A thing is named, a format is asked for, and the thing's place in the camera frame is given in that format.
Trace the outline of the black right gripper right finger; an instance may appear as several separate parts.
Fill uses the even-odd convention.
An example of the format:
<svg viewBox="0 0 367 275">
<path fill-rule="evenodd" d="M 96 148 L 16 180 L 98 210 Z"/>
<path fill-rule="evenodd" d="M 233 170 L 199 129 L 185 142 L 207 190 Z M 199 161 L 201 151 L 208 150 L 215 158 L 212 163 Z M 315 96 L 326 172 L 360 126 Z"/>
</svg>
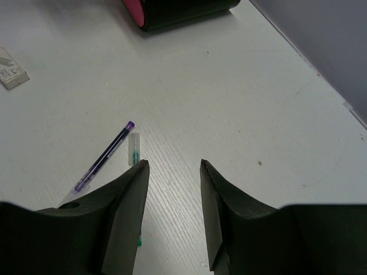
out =
<svg viewBox="0 0 367 275">
<path fill-rule="evenodd" d="M 209 269 L 214 274 L 365 274 L 366 205 L 271 207 L 200 165 Z"/>
</svg>

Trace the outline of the purple ink pen refill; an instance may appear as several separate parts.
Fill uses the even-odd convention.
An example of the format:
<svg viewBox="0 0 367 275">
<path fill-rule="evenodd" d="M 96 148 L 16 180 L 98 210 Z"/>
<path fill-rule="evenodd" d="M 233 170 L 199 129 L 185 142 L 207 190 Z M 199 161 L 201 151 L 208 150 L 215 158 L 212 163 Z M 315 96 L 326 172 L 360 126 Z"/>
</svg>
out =
<svg viewBox="0 0 367 275">
<path fill-rule="evenodd" d="M 82 178 L 76 183 L 69 193 L 60 202 L 59 206 L 62 206 L 72 200 L 82 197 L 90 188 L 91 180 L 96 176 L 96 174 L 101 170 L 101 168 L 106 164 L 109 158 L 114 154 L 114 152 L 119 148 L 122 142 L 134 129 L 135 123 L 129 121 L 126 126 L 120 131 L 117 137 L 111 142 L 111 144 L 104 150 L 104 152 L 97 158 L 94 164 L 87 170 L 87 172 L 82 176 Z"/>
</svg>

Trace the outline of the black drawer cabinet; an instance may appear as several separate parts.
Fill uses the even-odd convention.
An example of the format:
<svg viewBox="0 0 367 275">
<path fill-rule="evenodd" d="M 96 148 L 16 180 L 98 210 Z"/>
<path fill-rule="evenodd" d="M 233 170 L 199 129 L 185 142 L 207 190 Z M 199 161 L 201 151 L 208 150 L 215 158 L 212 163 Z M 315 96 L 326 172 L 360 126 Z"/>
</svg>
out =
<svg viewBox="0 0 367 275">
<path fill-rule="evenodd" d="M 131 0 L 123 1 L 139 28 L 145 32 L 206 15 L 227 11 L 240 0 Z"/>
</svg>

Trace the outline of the green ink pen refill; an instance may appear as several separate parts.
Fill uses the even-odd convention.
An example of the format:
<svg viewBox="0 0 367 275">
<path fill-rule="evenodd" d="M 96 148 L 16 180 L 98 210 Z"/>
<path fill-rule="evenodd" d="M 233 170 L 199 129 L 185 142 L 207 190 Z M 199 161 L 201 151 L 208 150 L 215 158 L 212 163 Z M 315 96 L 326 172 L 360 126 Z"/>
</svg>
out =
<svg viewBox="0 0 367 275">
<path fill-rule="evenodd" d="M 136 165 L 140 161 L 140 133 L 132 132 L 128 136 L 128 165 Z"/>
</svg>

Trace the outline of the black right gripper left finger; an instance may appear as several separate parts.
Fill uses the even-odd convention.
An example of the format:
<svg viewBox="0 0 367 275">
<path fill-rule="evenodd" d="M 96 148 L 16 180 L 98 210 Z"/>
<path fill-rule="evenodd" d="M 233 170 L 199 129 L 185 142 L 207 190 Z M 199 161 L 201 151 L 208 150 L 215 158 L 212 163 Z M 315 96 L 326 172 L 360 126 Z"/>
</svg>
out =
<svg viewBox="0 0 367 275">
<path fill-rule="evenodd" d="M 58 208 L 1 203 L 2 274 L 132 274 L 149 186 L 141 160 Z"/>
</svg>

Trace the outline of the white staples box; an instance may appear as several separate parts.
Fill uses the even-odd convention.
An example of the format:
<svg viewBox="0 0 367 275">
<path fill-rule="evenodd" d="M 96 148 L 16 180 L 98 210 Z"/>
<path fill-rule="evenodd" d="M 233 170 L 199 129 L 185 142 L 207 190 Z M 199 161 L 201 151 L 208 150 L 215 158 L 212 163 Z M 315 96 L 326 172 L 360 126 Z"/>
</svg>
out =
<svg viewBox="0 0 367 275">
<path fill-rule="evenodd" d="M 11 90 L 30 80 L 27 72 L 3 47 L 1 47 L 0 63 L 1 84 L 7 90 Z"/>
</svg>

